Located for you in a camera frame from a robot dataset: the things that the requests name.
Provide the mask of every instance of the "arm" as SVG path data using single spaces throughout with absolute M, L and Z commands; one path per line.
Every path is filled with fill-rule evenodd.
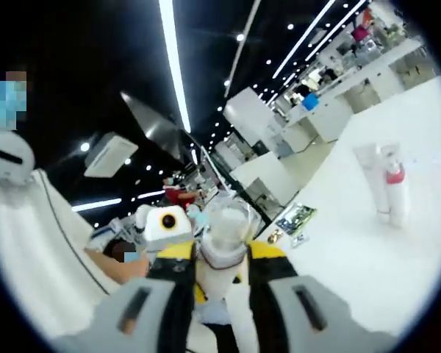
M 145 255 L 142 255 L 137 261 L 119 263 L 117 260 L 92 249 L 85 249 L 85 252 L 104 274 L 120 285 L 133 277 L 145 277 L 148 272 L 148 259 Z
M 193 199 L 193 198 L 195 199 L 196 197 L 199 197 L 200 195 L 201 195 L 200 191 L 194 191 L 192 193 L 180 193 L 178 195 L 178 198 L 181 199 L 181 200 Z

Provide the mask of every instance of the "blue container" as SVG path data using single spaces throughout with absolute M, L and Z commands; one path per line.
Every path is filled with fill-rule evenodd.
M 318 105 L 318 97 L 315 93 L 310 93 L 304 100 L 302 101 L 302 105 L 308 110 L 314 109 Z

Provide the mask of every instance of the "black ceiling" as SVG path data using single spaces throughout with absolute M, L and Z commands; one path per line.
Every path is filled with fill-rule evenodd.
M 83 213 L 90 221 L 133 212 L 137 204 L 130 202 L 133 196 L 160 190 L 159 170 L 166 175 L 183 168 L 145 138 L 119 95 L 124 90 L 181 126 L 158 1 L 79 1 L 47 9 L 31 2 L 14 13 L 5 12 L 10 25 L 0 34 L 0 43 L 6 43 L 0 51 L 3 71 L 23 64 L 28 71 L 28 111 L 26 120 L 18 123 L 18 133 L 34 149 L 37 166 L 49 171 L 51 181 L 71 204 L 123 199 L 117 207 Z M 277 91 L 283 72 L 290 74 L 292 62 L 308 55 L 308 42 L 274 81 L 273 72 L 326 2 L 262 0 L 229 97 L 254 83 L 259 89 Z M 344 9 L 344 1 L 336 1 L 318 26 L 330 22 L 331 29 L 357 2 L 349 1 Z M 243 31 L 254 1 L 173 3 L 193 136 L 208 146 L 212 133 L 217 143 L 232 130 L 216 108 L 226 103 L 223 81 L 237 50 L 235 37 Z M 287 29 L 289 23 L 293 30 Z M 267 59 L 273 63 L 266 65 Z M 76 152 L 79 145 L 110 131 L 139 146 L 131 165 L 110 180 L 84 178 L 85 156 Z M 150 172 L 145 170 L 147 164 L 153 166 Z

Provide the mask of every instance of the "cable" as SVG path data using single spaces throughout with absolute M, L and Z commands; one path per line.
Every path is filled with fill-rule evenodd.
M 83 266 L 83 268 L 86 270 L 86 272 L 88 272 L 88 274 L 90 275 L 90 277 L 93 278 L 93 281 L 95 281 L 95 283 L 101 288 L 101 290 L 102 290 L 106 295 L 109 295 L 109 293 L 107 292 L 107 290 L 104 289 L 103 286 L 101 285 L 101 283 L 98 282 L 98 280 L 95 278 L 95 276 L 93 276 L 93 274 L 92 274 L 91 271 L 88 269 L 88 267 L 85 266 L 85 264 L 83 263 L 82 259 L 81 259 L 80 256 L 76 253 L 74 247 L 71 245 L 71 242 L 69 241 L 69 239 L 68 239 L 68 237 L 67 237 L 67 234 L 65 234 L 64 229 L 62 228 L 62 225 L 61 225 L 60 222 L 59 222 L 59 219 L 58 219 L 58 217 L 57 217 L 57 214 L 56 214 L 56 211 L 55 211 L 55 209 L 54 209 L 54 206 L 52 205 L 51 197 L 50 197 L 50 195 L 49 195 L 49 191 L 47 190 L 46 181 L 45 181 L 44 178 L 43 178 L 42 171 L 38 170 L 38 172 L 39 172 L 39 176 L 40 176 L 40 178 L 41 178 L 41 182 L 43 182 L 43 185 L 44 185 L 44 191 L 46 192 L 47 201 L 48 201 L 49 206 L 50 206 L 50 208 L 51 208 L 51 210 L 52 210 L 52 213 L 54 214 L 54 218 L 55 218 L 55 220 L 56 220 L 56 222 L 57 222 L 57 226 L 59 227 L 59 229 L 60 229 L 62 235 L 64 236 L 65 241 L 67 242 L 68 246 L 71 248 L 71 250 L 72 250 L 73 254 L 75 255 L 75 257 L 76 257 L 76 258 L 79 260 L 79 262 L 82 264 L 82 266 Z

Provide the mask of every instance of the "red shirt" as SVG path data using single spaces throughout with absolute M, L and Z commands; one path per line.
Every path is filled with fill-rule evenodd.
M 196 200 L 194 197 L 191 199 L 179 199 L 178 196 L 181 193 L 185 193 L 181 189 L 174 189 L 174 188 L 168 188 L 165 190 L 165 196 L 167 196 L 167 199 L 170 200 L 172 204 L 177 204 L 178 206 L 183 207 L 183 210 L 186 210 L 186 207 L 189 204 L 194 203 Z

